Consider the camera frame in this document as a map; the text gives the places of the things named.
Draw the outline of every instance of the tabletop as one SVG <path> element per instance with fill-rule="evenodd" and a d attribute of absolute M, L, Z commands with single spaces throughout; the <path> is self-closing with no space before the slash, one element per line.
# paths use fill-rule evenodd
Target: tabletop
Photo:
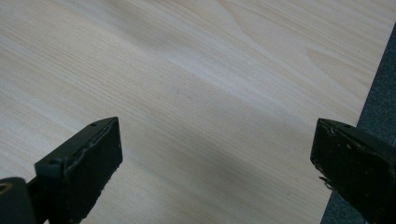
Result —
<path fill-rule="evenodd" d="M 0 178 L 117 116 L 82 223 L 319 223 L 317 119 L 357 123 L 395 21 L 393 0 L 3 0 Z"/>

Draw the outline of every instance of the wooden table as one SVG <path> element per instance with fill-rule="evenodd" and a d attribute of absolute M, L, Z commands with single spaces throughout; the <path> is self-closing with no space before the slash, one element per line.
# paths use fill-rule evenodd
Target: wooden table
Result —
<path fill-rule="evenodd" d="M 356 124 L 396 2 L 0 2 L 0 178 L 118 116 L 83 223 L 319 223 L 318 118 Z"/>

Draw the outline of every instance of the light wood surface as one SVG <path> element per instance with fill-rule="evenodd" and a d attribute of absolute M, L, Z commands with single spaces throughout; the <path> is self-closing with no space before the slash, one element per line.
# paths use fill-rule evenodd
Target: light wood surface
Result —
<path fill-rule="evenodd" d="M 318 118 L 356 124 L 396 2 L 0 2 L 0 178 L 118 116 L 83 223 L 319 223 Z"/>

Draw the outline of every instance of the black object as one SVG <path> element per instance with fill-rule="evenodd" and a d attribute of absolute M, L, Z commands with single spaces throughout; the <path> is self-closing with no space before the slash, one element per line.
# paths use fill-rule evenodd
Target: black object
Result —
<path fill-rule="evenodd" d="M 118 118 L 98 120 L 38 161 L 27 185 L 0 180 L 0 223 L 79 223 L 121 163 Z"/>
<path fill-rule="evenodd" d="M 396 150 L 341 122 L 319 119 L 311 161 L 371 223 L 396 223 Z"/>
<path fill-rule="evenodd" d="M 396 134 L 396 29 L 393 28 L 357 128 L 392 145 Z M 334 191 L 321 224 L 364 224 L 361 214 Z"/>

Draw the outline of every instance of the wood grain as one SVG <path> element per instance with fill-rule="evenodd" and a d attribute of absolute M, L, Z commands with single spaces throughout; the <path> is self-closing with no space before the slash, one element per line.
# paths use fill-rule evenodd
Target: wood grain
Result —
<path fill-rule="evenodd" d="M 319 223 L 318 118 L 355 124 L 396 2 L 0 2 L 0 178 L 120 118 L 83 223 Z"/>

